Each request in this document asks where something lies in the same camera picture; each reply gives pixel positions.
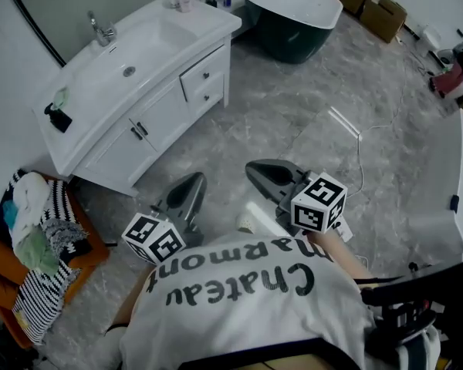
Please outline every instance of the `black and white striped fabric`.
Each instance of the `black and white striped fabric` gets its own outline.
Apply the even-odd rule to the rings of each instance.
[[[51,190],[46,202],[40,224],[43,225],[49,219],[67,220],[77,224],[77,218],[70,205],[66,192],[66,183],[60,180],[48,180]]]
[[[79,270],[60,261],[53,277],[34,270],[27,274],[12,312],[33,344],[42,344],[46,332],[62,312],[63,296],[78,273]]]
[[[14,191],[15,185],[18,183],[18,181],[27,174],[27,171],[23,169],[17,170],[14,175],[12,176],[12,179],[8,182],[8,190]]]

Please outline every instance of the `shoe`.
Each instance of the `shoe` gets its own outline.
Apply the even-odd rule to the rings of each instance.
[[[249,213],[242,213],[237,216],[235,226],[237,230],[245,233],[255,233],[255,223],[252,219],[252,215]]]
[[[429,78],[429,89],[431,90],[431,92],[435,92],[435,84],[434,81],[432,81],[432,77]]]

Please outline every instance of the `freestanding bathtub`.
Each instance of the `freestanding bathtub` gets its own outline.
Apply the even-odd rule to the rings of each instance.
[[[338,22],[340,0],[245,0],[255,34],[275,59],[303,63]]]

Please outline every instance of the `cabinet door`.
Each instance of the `cabinet door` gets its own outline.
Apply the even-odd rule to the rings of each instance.
[[[132,186],[156,160],[157,152],[128,119],[122,118],[102,138],[86,168],[110,180]]]
[[[130,120],[158,153],[165,151],[190,124],[180,81],[175,79],[155,97],[137,106]]]

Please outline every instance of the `black object on sink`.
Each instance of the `black object on sink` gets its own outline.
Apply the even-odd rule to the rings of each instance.
[[[60,109],[52,109],[53,103],[50,103],[45,108],[45,115],[49,115],[49,120],[55,128],[60,130],[62,133],[66,132],[72,123],[72,118],[65,114]]]

